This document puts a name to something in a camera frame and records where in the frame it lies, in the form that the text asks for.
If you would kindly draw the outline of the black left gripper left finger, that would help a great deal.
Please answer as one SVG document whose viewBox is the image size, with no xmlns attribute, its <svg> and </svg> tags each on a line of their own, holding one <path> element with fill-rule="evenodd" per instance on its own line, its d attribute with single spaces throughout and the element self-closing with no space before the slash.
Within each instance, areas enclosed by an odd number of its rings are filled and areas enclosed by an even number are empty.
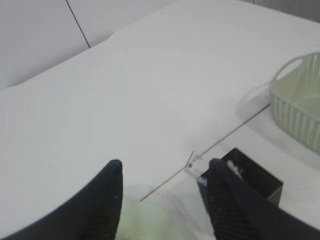
<svg viewBox="0 0 320 240">
<path fill-rule="evenodd" d="M 114 240 L 123 203 L 123 164 L 109 161 L 79 192 L 7 240 Z"/>
</svg>

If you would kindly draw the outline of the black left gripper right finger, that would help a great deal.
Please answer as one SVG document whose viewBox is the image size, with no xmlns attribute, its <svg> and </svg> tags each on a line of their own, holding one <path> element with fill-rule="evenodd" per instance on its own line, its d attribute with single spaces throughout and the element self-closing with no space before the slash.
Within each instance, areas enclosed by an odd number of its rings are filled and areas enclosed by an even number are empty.
<svg viewBox="0 0 320 240">
<path fill-rule="evenodd" d="M 320 231 L 263 198 L 220 159 L 210 161 L 207 207 L 217 240 L 318 240 Z"/>
</svg>

